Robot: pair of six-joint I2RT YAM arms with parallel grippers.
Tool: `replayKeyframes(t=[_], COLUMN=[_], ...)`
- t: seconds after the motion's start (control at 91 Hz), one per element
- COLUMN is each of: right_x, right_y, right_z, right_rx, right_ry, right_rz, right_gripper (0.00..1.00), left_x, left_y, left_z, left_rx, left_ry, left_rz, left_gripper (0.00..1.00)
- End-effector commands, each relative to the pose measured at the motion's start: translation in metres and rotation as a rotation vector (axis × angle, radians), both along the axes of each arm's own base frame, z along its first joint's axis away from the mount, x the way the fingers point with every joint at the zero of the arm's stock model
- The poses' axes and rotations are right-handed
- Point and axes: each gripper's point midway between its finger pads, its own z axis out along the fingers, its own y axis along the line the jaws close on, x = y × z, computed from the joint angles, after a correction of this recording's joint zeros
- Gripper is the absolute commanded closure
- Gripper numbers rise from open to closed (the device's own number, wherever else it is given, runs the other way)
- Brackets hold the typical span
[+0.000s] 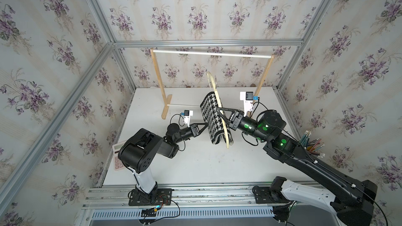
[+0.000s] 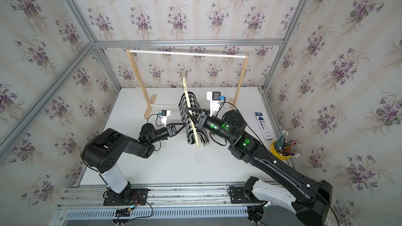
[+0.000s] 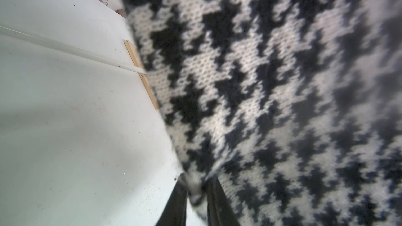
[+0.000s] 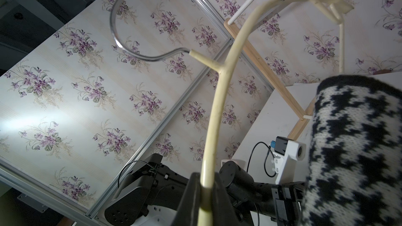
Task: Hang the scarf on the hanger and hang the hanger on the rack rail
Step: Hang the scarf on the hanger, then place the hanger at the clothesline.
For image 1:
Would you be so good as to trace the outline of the black white houndstooth scarf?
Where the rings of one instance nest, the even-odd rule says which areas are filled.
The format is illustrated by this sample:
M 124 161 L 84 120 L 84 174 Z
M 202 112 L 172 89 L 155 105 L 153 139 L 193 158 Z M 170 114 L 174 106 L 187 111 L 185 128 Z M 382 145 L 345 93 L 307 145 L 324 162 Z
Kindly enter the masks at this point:
M 208 123 L 208 133 L 212 144 L 226 144 L 225 130 L 222 119 L 217 111 L 218 102 L 214 92 L 209 92 L 200 104 L 203 119 Z

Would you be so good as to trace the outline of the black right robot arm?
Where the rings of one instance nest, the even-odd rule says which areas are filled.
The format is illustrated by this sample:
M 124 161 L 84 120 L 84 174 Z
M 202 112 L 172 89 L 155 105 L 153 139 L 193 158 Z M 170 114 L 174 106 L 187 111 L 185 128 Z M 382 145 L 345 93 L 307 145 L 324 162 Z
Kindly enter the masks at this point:
M 263 149 L 272 159 L 303 172 L 322 186 L 309 187 L 277 176 L 268 192 L 271 201 L 308 204 L 332 213 L 347 226 L 371 224 L 378 190 L 372 181 L 359 181 L 339 172 L 283 134 L 286 122 L 275 110 L 264 111 L 260 120 L 247 117 L 238 109 L 217 110 L 230 129 L 265 142 Z

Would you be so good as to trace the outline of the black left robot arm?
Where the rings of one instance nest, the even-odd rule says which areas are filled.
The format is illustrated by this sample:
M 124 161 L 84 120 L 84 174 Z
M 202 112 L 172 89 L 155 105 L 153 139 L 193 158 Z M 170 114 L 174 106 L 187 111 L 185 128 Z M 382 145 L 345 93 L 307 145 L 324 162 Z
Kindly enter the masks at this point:
M 130 170 L 136 181 L 136 190 L 142 196 L 151 196 L 158 190 L 150 165 L 157 154 L 172 159 L 179 152 L 178 143 L 198 137 L 208 123 L 197 122 L 181 128 L 179 124 L 168 125 L 164 137 L 144 128 L 129 138 L 118 152 L 118 159 Z

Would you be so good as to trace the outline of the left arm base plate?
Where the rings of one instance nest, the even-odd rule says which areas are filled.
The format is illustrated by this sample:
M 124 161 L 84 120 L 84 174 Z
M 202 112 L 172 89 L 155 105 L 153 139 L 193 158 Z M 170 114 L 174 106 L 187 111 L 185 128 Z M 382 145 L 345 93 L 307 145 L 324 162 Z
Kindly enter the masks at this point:
M 170 198 L 172 197 L 171 188 L 158 188 L 147 194 L 135 188 L 128 193 L 129 206 L 157 206 L 157 205 L 170 205 Z

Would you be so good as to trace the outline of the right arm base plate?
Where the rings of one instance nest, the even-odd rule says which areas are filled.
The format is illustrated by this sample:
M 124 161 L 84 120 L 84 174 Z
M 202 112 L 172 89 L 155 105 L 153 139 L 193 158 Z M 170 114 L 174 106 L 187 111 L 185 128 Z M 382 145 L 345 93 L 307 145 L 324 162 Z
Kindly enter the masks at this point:
M 254 186 L 252 193 L 257 204 L 291 204 L 280 192 L 272 191 L 269 186 Z

